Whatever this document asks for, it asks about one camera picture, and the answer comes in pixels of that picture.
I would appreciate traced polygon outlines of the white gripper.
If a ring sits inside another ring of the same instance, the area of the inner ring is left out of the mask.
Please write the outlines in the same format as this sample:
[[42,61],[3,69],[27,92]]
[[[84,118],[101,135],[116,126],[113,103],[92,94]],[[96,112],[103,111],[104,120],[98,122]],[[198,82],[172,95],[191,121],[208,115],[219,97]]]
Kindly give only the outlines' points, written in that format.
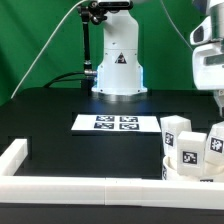
[[219,114],[224,117],[224,53],[221,42],[212,40],[212,22],[208,16],[190,34],[195,46],[192,55],[194,84],[199,90],[216,90],[214,99]]

